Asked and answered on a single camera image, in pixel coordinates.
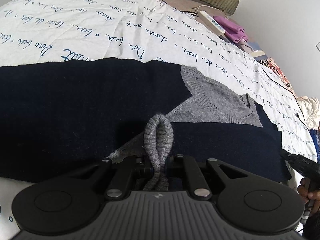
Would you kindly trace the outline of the person's right hand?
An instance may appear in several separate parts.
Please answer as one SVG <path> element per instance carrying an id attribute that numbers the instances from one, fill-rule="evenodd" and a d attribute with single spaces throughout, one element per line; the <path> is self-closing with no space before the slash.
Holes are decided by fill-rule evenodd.
<path id="1" fill-rule="evenodd" d="M 310 200 L 313 200 L 314 204 L 319 204 L 319 190 L 314 190 L 314 191 L 308 190 L 308 187 L 306 186 L 308 181 L 309 181 L 308 178 L 303 178 L 300 181 L 300 185 L 297 188 L 297 192 L 301 196 L 305 204 Z"/>

